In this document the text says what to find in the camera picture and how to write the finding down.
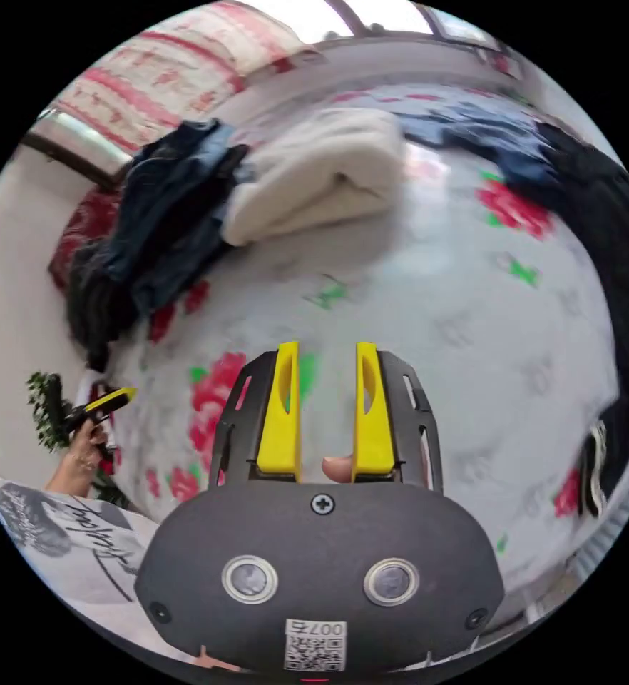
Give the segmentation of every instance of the pile of clothes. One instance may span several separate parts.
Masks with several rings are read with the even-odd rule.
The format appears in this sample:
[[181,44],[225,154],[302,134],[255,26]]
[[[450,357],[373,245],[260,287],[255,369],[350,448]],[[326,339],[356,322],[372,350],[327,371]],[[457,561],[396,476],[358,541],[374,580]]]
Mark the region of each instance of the pile of clothes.
[[87,364],[104,372],[110,343],[173,302],[238,245],[388,209],[403,173],[399,122],[331,110],[255,151],[231,126],[184,122],[141,150],[114,231],[72,258],[67,311]]
[[629,462],[625,169],[560,128],[473,103],[422,115],[325,109],[254,151],[229,146],[232,133],[216,120],[185,122],[134,159],[115,230],[83,246],[71,263],[68,319],[88,364],[104,370],[110,342],[177,298],[227,251],[390,208],[402,184],[405,139],[461,148],[496,163],[514,193],[556,213],[603,285],[620,395],[598,408],[583,448],[581,505],[599,516]]

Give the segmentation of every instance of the white folded blanket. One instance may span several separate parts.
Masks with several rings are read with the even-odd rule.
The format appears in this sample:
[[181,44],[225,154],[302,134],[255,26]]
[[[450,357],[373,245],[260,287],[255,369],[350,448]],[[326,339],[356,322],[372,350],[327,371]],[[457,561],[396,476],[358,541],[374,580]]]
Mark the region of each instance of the white folded blanket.
[[245,245],[382,212],[397,197],[403,159],[395,115],[321,110],[250,155],[254,180],[233,191],[222,237]]

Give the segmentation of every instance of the hand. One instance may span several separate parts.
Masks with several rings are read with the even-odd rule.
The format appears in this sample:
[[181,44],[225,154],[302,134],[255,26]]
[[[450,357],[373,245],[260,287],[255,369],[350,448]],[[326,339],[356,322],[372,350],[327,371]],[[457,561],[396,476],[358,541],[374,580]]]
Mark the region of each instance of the hand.
[[[423,459],[424,484],[429,486],[429,473],[426,465],[426,455]],[[335,483],[350,483],[352,480],[352,457],[324,457],[322,471]]]
[[219,668],[226,671],[240,671],[239,666],[233,666],[232,664],[227,664],[226,661],[219,661],[218,659],[213,659],[208,656],[205,651],[205,647],[200,650],[200,656],[193,662],[196,666],[202,666],[206,669]]
[[95,426],[87,419],[75,433],[72,443],[63,457],[58,469],[46,485],[49,492],[62,492],[75,497],[87,497],[93,475],[101,461],[99,445],[106,442],[107,436],[101,426]]

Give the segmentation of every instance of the fisheye image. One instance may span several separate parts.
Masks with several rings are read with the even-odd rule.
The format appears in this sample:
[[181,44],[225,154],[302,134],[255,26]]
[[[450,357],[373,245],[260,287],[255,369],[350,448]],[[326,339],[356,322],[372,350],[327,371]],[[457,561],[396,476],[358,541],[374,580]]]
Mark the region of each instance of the fisheye image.
[[628,519],[629,171],[498,36],[221,0],[36,112],[0,175],[0,527],[124,651],[438,682]]

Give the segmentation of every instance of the white t-shirt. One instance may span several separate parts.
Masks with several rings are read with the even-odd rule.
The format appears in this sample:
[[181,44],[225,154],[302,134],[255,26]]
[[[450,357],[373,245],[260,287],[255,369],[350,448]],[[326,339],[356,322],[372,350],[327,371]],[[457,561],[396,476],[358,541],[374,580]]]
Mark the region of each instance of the white t-shirt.
[[195,660],[163,641],[134,593],[156,523],[110,502],[2,478],[0,520],[32,569],[69,606],[141,647]]

